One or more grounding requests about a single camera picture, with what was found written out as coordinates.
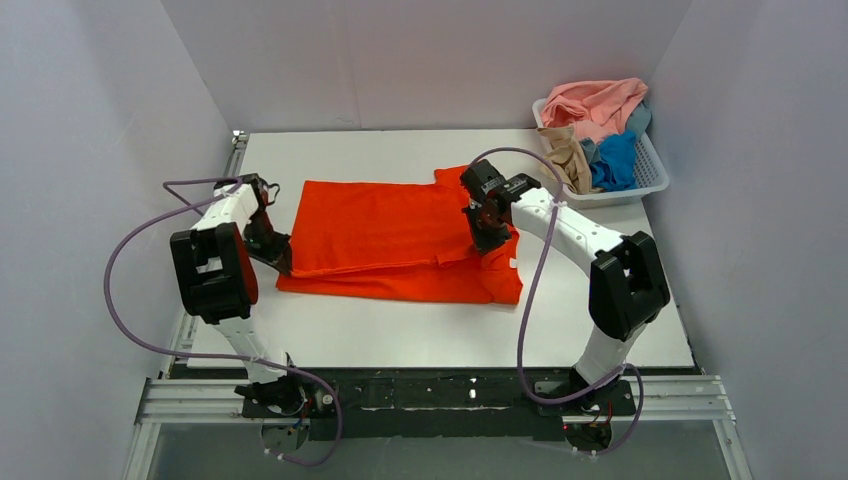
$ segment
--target white wall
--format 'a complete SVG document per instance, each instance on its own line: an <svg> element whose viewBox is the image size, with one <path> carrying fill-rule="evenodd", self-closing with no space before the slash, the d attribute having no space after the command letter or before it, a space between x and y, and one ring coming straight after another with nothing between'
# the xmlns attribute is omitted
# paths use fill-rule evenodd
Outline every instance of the white wall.
<svg viewBox="0 0 848 480"><path fill-rule="evenodd" d="M5 1L0 45L0 476L120 478L161 359L112 325L103 268L176 205L163 180L223 171L227 128L158 0ZM116 270L118 308L160 344L179 302L167 240L190 221Z"/></svg>
<svg viewBox="0 0 848 480"><path fill-rule="evenodd" d="M573 80L647 78L691 0L163 0L231 128L524 127Z"/></svg>
<svg viewBox="0 0 848 480"><path fill-rule="evenodd" d="M695 0L650 82L649 201L696 358L753 473L845 478L844 0Z"/></svg>

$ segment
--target tabletop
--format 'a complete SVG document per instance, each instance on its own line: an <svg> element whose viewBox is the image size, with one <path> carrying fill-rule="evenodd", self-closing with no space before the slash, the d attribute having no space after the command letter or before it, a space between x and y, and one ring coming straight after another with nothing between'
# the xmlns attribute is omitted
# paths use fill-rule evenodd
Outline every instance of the tabletop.
<svg viewBox="0 0 848 480"><path fill-rule="evenodd" d="M437 168L470 162L484 150L522 147L542 153L534 130L424 130L250 135L240 172L279 183L268 209L274 228L289 233L305 180L428 184ZM497 153L491 163L507 178L533 175L552 189L538 162ZM651 233L641 202L582 210L596 223L632 234ZM413 303L280 292L276 272L254 263L260 285L253 309L257 332L272 351L288 352L305 368L514 367L521 313L542 240L523 234L517 264L525 284L521 302L504 305ZM592 330L589 280L551 251L542 274L524 349L528 367L577 362ZM193 352L233 353L214 328L198 322ZM638 339L628 361L642 367L692 367L694 361L674 301ZM241 367L240 362L190 359L190 368Z"/></svg>

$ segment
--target pink cloth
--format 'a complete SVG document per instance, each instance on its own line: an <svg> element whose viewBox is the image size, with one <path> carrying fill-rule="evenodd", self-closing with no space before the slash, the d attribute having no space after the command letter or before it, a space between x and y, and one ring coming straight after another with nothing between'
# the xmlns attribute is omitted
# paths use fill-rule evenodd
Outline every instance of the pink cloth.
<svg viewBox="0 0 848 480"><path fill-rule="evenodd" d="M548 96L542 123L546 127L575 124L578 138L601 143L613 133L624 133L627 119L646 93L648 86L638 78L560 85Z"/></svg>

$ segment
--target blue cloth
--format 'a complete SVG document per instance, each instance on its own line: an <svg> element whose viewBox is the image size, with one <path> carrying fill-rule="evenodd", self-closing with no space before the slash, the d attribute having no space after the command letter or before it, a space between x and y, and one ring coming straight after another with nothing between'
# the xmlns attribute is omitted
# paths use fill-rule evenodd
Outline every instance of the blue cloth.
<svg viewBox="0 0 848 480"><path fill-rule="evenodd" d="M624 132L610 135L598 146L601 159L589 164L592 186L608 192L636 187L633 166L636 165L636 134Z"/></svg>
<svg viewBox="0 0 848 480"><path fill-rule="evenodd" d="M648 129L648 124L651 123L651 109L645 105L645 102L640 102L633 110L633 113L627 117L627 123L624 129L628 132L636 134L636 140L642 138L642 134Z"/></svg>
<svg viewBox="0 0 848 480"><path fill-rule="evenodd" d="M586 163L589 165L601 161L601 152L598 151L598 146L591 138L580 140L580 146L583 147L583 154L586 155Z"/></svg>

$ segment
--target laundry basket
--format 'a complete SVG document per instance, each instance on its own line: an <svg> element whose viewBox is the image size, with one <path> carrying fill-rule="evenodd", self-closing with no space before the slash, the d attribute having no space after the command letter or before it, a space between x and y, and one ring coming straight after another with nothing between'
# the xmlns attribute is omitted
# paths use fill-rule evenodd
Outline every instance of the laundry basket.
<svg viewBox="0 0 848 480"><path fill-rule="evenodd" d="M541 117L545 102L547 102L546 98L533 102L533 116L536 117L536 125L539 127L545 126L542 124ZM539 139L545 153L549 153L552 150L551 143L541 135L539 135ZM633 168L633 176L636 177L638 188L631 190L578 195L565 188L563 193L566 195L569 207L596 208L636 202L649 193L665 190L668 187L668 175L665 173L660 157L654 150L654 145L647 134L642 135L642 138L636 142L636 165Z"/></svg>

